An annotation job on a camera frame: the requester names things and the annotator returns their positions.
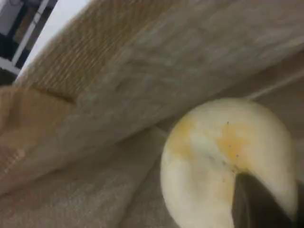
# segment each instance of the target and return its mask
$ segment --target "white round object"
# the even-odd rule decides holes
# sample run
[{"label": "white round object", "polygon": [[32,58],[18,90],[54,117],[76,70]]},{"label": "white round object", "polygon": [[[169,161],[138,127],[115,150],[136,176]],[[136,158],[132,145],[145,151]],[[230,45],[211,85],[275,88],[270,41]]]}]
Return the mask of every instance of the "white round object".
[{"label": "white round object", "polygon": [[254,175],[293,219],[297,210],[289,132],[268,109],[220,99],[186,114],[170,133],[161,160],[161,188],[181,228],[233,228],[236,175]]}]

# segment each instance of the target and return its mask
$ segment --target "beige upholstery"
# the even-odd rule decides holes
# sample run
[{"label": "beige upholstery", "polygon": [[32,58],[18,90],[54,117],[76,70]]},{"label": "beige upholstery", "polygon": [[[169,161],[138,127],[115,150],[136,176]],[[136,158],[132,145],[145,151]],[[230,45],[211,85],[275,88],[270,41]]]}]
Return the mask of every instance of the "beige upholstery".
[{"label": "beige upholstery", "polygon": [[[277,113],[301,179],[303,10],[295,0],[94,0],[1,89],[1,227],[175,227],[162,146],[176,117],[217,96]],[[18,124],[6,127],[8,116]]]}]

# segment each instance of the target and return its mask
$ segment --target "beige couch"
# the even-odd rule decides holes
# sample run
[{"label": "beige couch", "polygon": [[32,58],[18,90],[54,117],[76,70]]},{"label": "beige couch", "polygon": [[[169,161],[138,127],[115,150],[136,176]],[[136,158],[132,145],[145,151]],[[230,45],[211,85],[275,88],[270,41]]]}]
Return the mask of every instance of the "beige couch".
[{"label": "beige couch", "polygon": [[163,143],[216,97],[273,110],[304,181],[303,11],[299,0],[94,0],[0,90],[1,227],[175,227]]}]

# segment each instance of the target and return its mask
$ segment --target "textured fabric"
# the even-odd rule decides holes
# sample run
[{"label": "textured fabric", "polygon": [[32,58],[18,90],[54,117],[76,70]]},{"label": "textured fabric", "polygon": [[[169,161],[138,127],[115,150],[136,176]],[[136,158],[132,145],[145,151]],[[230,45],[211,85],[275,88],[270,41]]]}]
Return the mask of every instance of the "textured fabric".
[{"label": "textured fabric", "polygon": [[[159,156],[176,116],[214,96],[269,106],[301,150],[303,56],[280,61],[304,46],[303,9],[295,0],[94,0],[1,89],[23,92],[30,112],[16,113],[33,127],[9,135],[1,110],[1,227],[176,227]],[[10,100],[0,96],[1,106]]]},{"label": "textured fabric", "polygon": [[1,179],[24,158],[28,148],[54,132],[72,105],[35,89],[3,87],[0,108]]},{"label": "textured fabric", "polygon": [[301,50],[303,8],[301,1],[283,0],[275,7],[240,0],[93,1],[16,82],[76,108],[26,152],[0,192],[186,110]]}]

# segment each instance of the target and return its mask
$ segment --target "yellow stain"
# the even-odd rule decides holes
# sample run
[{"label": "yellow stain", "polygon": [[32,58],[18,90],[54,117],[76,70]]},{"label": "yellow stain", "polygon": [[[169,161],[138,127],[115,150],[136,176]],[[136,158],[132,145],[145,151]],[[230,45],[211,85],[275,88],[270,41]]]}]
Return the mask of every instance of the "yellow stain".
[{"label": "yellow stain", "polygon": [[183,160],[193,158],[193,149],[190,143],[190,132],[193,127],[193,120],[187,116],[174,127],[167,140],[167,147],[173,156]]},{"label": "yellow stain", "polygon": [[244,147],[250,144],[248,128],[241,124],[227,123],[222,127],[222,134],[216,139],[219,149],[239,169],[248,169]]}]

